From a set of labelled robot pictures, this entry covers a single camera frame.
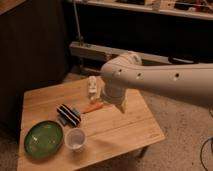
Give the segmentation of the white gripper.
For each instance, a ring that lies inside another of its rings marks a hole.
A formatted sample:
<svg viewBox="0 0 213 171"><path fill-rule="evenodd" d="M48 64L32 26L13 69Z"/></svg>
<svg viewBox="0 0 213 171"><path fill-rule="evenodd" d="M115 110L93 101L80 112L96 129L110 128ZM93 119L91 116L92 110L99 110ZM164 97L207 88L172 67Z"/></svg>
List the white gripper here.
<svg viewBox="0 0 213 171"><path fill-rule="evenodd" d="M121 113L126 111L126 89L113 84L105 84L101 89L101 99L113 104Z"/></svg>

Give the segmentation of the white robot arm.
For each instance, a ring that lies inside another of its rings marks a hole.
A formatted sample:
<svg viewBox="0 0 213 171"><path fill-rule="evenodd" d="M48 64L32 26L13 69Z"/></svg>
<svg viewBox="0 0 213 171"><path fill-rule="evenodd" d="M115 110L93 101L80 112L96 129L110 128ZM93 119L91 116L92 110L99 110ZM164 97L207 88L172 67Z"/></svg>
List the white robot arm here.
<svg viewBox="0 0 213 171"><path fill-rule="evenodd" d="M106 62L100 71L101 98L121 105L127 89L139 89L213 109L213 64L144 66L135 52Z"/></svg>

